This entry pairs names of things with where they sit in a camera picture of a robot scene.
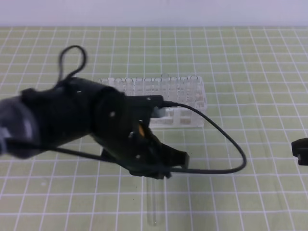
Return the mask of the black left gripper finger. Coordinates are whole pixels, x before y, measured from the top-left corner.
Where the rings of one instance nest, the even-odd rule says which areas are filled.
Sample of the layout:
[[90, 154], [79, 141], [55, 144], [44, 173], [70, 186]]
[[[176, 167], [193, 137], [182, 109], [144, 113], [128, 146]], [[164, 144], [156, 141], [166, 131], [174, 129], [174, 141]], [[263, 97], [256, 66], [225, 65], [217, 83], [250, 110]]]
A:
[[154, 163], [163, 167], [188, 168], [189, 155], [154, 139]]
[[172, 177], [172, 174], [170, 171], [160, 171], [158, 170], [158, 167], [155, 167], [155, 169], [149, 169], [147, 167], [144, 172], [144, 176], [156, 180], [163, 180], [164, 178], [169, 179]]

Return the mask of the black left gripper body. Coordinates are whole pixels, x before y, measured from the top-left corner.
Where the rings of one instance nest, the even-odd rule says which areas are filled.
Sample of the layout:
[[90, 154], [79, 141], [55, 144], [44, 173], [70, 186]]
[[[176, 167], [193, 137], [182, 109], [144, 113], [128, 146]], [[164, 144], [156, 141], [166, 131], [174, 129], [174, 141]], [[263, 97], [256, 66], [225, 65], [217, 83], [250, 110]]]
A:
[[155, 169], [154, 139], [148, 118], [132, 114], [127, 96], [115, 89], [104, 90], [93, 107], [92, 136], [103, 147], [101, 157], [144, 176], [146, 168]]

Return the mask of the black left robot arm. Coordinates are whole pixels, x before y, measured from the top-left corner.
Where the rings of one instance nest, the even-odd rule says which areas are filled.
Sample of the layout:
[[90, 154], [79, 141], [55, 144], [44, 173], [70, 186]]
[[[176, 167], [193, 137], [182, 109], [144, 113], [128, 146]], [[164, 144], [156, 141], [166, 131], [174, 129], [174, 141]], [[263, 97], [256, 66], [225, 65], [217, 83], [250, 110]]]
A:
[[127, 96], [81, 78], [63, 80], [44, 91], [23, 90], [0, 102], [0, 152], [29, 159], [90, 135], [100, 155], [67, 153], [115, 163], [134, 176], [169, 178], [171, 168], [187, 169], [189, 155], [163, 144], [150, 130], [164, 113], [160, 95]]

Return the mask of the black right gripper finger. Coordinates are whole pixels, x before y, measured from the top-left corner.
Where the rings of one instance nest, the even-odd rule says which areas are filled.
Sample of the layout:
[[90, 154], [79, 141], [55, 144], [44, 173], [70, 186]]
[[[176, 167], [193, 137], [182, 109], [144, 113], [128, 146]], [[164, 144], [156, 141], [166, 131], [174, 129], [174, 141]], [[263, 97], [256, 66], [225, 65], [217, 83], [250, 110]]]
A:
[[300, 166], [308, 165], [308, 139], [302, 138], [291, 143], [292, 154]]

